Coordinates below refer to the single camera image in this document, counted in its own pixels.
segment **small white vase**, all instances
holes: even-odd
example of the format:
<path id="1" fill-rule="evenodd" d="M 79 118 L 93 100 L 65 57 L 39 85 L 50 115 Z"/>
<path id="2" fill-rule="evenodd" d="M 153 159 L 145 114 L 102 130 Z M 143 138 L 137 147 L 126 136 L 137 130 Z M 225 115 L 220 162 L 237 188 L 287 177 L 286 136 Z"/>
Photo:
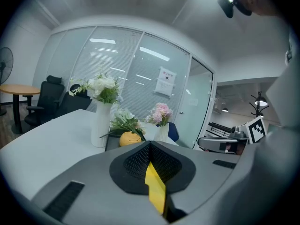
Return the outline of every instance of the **small white vase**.
<path id="1" fill-rule="evenodd" d="M 166 142 L 168 138 L 168 133 L 169 133 L 169 123 L 167 123 L 165 126 L 159 126 L 154 136 L 154 141 Z"/>
<path id="2" fill-rule="evenodd" d="M 112 107 L 111 103 L 103 103 L 97 101 L 97 110 L 95 113 L 95 117 L 92 121 L 92 133 L 91 133 L 91 141 L 95 147 L 103 148 L 106 146 L 106 141 L 108 136 L 104 136 L 99 138 L 109 132 L 109 123 L 110 123 L 110 110 Z"/>

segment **tabletop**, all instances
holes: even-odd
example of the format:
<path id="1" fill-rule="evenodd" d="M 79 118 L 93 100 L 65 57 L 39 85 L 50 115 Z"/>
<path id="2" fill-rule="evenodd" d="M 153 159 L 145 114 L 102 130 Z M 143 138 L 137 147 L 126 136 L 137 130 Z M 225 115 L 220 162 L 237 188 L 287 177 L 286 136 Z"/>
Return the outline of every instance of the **tabletop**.
<path id="1" fill-rule="evenodd" d="M 105 151 L 91 143 L 94 113 L 77 110 L 16 138 L 0 150 L 0 169 L 9 186 L 29 200 L 49 181 L 80 160 Z M 158 129 L 145 124 L 147 140 Z M 168 143 L 176 145 L 170 138 Z"/>
<path id="2" fill-rule="evenodd" d="M 35 95 L 41 92 L 40 89 L 28 86 L 28 85 L 19 85 L 19 84 L 5 84 L 0 86 L 0 91 L 15 94 L 15 95 Z"/>

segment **coat rack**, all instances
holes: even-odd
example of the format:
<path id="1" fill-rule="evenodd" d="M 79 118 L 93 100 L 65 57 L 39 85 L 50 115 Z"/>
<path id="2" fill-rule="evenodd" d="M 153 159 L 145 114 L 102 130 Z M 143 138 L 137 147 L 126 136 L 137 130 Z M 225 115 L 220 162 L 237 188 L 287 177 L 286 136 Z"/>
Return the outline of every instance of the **coat rack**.
<path id="1" fill-rule="evenodd" d="M 251 95 L 252 97 L 255 98 L 255 101 L 257 101 L 256 107 L 254 107 L 254 106 L 250 103 L 250 105 L 253 106 L 254 109 L 255 109 L 255 113 L 251 113 L 251 114 L 256 115 L 256 117 L 262 115 L 262 110 L 269 107 L 269 105 L 268 105 L 268 106 L 264 107 L 262 110 L 259 110 L 259 109 L 260 109 L 260 101 L 261 101 L 261 99 L 264 99 L 264 97 L 261 97 L 261 94 L 262 94 L 262 91 L 258 91 L 258 97 L 254 97 L 253 95 Z"/>

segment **black railing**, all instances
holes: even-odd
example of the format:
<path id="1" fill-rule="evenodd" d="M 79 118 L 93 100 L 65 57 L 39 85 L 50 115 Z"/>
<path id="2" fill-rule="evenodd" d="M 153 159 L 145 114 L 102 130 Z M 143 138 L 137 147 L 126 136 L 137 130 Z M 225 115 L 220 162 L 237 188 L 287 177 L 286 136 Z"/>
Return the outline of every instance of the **black railing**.
<path id="1" fill-rule="evenodd" d="M 231 133 L 231 128 L 229 127 L 225 127 L 214 122 L 210 122 L 208 125 L 211 126 L 211 129 L 206 131 L 217 137 L 229 137 L 229 134 Z"/>

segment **wooden tabletop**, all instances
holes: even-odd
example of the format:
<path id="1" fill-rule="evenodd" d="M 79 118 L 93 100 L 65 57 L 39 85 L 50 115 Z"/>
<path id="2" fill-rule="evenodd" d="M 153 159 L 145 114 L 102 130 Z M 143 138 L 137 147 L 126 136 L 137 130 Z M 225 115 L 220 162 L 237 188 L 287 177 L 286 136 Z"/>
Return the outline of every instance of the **wooden tabletop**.
<path id="1" fill-rule="evenodd" d="M 16 94 L 16 95 L 35 95 L 41 92 L 40 89 L 28 86 L 28 85 L 17 85 L 17 84 L 5 84 L 0 86 L 0 91 Z"/>

